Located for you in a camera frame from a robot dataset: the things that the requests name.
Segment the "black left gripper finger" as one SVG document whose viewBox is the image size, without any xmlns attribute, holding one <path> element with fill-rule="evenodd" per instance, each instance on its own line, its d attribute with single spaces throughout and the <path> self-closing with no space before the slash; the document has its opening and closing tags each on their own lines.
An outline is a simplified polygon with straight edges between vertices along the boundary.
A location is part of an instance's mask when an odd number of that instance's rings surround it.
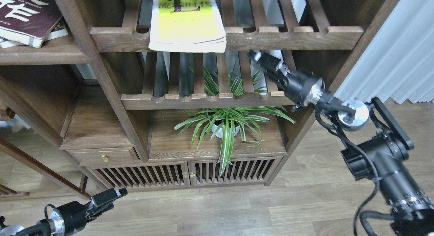
<svg viewBox="0 0 434 236">
<path fill-rule="evenodd" d="M 116 199 L 126 196 L 127 194 L 128 191 L 126 188 L 121 188 L 119 190 L 110 188 L 91 197 L 91 208 L 99 208 L 103 205 L 108 205 Z"/>
</svg>

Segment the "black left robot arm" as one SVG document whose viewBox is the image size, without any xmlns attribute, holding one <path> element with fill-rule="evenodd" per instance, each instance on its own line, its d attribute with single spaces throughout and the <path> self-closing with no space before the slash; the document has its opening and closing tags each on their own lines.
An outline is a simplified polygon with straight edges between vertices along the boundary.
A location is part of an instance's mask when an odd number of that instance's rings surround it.
<svg viewBox="0 0 434 236">
<path fill-rule="evenodd" d="M 110 188 L 91 196 L 90 202 L 80 204 L 72 201 L 55 207 L 48 204 L 44 208 L 45 218 L 31 227 L 5 225 L 5 217 L 1 216 L 2 236 L 71 236 L 82 231 L 86 224 L 114 208 L 113 202 L 126 196 L 126 188 L 115 190 Z"/>
</svg>

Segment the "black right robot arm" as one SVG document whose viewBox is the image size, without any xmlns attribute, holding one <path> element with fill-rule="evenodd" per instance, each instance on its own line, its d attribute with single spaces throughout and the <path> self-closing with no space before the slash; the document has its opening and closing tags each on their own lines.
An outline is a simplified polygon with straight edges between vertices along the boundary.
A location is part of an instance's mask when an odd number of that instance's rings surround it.
<svg viewBox="0 0 434 236">
<path fill-rule="evenodd" d="M 346 146 L 341 154 L 354 179 L 375 184 L 357 209 L 354 235 L 357 220 L 369 236 L 375 235 L 368 218 L 391 220 L 397 236 L 433 235 L 433 204 L 403 165 L 414 144 L 379 98 L 343 102 L 325 88 L 321 77 L 292 71 L 267 53 L 250 50 L 248 58 L 296 104 L 292 111 L 315 108 L 318 123 Z"/>
</svg>

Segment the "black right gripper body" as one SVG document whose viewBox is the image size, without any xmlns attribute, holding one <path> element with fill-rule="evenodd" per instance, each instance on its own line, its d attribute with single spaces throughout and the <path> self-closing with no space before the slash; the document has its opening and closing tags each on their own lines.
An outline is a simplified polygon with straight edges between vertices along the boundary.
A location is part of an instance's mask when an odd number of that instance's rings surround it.
<svg viewBox="0 0 434 236">
<path fill-rule="evenodd" d="M 312 73 L 285 68 L 276 72 L 276 79 L 285 96 L 302 107 L 317 104 L 323 94 L 322 78 Z"/>
</svg>

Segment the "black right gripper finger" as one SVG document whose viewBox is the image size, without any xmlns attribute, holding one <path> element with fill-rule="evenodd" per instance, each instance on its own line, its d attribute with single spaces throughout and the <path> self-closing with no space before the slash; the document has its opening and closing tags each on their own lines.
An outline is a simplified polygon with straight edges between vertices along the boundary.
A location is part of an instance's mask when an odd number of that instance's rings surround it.
<svg viewBox="0 0 434 236">
<path fill-rule="evenodd" d="M 281 73 L 266 73 L 267 77 L 283 91 L 287 91 L 288 78 Z"/>
<path fill-rule="evenodd" d="M 288 80 L 287 69 L 282 59 L 253 50 L 248 51 L 248 58 L 258 65 L 270 80 Z"/>
</svg>

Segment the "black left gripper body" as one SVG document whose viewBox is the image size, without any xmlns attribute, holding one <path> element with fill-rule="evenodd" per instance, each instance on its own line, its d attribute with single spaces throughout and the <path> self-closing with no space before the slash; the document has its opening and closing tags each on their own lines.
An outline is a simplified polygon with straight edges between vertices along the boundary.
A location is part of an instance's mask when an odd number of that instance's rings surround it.
<svg viewBox="0 0 434 236">
<path fill-rule="evenodd" d="M 87 204 L 80 204 L 77 201 L 69 202 L 59 207 L 52 208 L 52 212 L 47 214 L 47 221 L 50 225 L 53 236 L 71 236 L 82 231 L 86 224 L 114 208 L 113 201 L 97 205 L 90 201 Z"/>
</svg>

